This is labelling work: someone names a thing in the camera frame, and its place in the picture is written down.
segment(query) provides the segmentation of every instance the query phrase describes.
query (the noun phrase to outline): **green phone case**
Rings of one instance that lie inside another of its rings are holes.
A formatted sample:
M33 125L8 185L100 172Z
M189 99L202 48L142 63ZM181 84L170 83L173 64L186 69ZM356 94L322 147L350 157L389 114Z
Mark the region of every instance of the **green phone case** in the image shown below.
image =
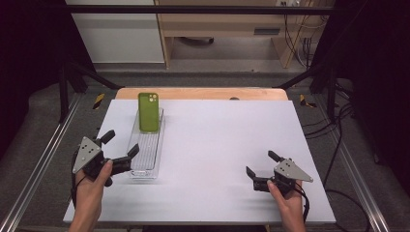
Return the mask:
M157 132L160 129L159 101L156 93L138 94L140 131Z

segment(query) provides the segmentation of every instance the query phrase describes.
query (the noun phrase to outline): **human hand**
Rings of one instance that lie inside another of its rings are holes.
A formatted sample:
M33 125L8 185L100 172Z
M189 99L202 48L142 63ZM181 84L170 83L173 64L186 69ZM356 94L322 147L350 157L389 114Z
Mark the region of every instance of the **human hand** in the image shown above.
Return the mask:
M305 232L305 224L303 217L302 196L295 190L291 190L282 196L278 187L271 181L268 181L269 192L277 201L280 216L282 218L282 226L287 232Z
M76 206L70 232L93 231L102 212L103 187L111 171L112 160L109 160L94 182L82 170L77 172Z

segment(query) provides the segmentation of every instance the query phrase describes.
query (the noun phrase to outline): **white tabletop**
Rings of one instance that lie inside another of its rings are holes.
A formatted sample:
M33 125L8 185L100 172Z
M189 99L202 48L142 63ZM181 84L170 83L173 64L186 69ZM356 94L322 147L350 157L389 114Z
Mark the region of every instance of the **white tabletop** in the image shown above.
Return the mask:
M333 223L292 101L161 100L165 131L158 179L136 184L127 173L104 189L100 221L126 224L269 224L280 222L268 192L254 191L246 174L270 177L273 150L291 158L313 178L303 183L310 202L307 223ZM127 153L136 100L113 100L99 137L115 130L102 146L109 158ZM73 219L70 204L65 222Z

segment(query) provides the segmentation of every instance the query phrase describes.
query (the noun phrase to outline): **white cabinet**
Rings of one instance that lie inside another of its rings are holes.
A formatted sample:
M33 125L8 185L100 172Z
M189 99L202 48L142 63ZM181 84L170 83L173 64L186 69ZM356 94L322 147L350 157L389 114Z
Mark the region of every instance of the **white cabinet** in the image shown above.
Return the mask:
M152 0L66 0L68 5L154 5ZM73 14L93 63L164 63L155 14Z

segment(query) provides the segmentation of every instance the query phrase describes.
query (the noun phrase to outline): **clear plastic tray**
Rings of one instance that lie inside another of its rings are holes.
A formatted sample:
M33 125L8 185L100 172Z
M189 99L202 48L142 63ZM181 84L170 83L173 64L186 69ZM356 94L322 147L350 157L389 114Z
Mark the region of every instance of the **clear plastic tray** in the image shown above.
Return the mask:
M131 149L135 143L139 145L139 153L132 159L130 178L133 180L156 179L160 171L160 159L163 132L165 130L165 117L163 109L160 108L160 129L158 132L142 132L139 130L138 112L132 128L129 143Z

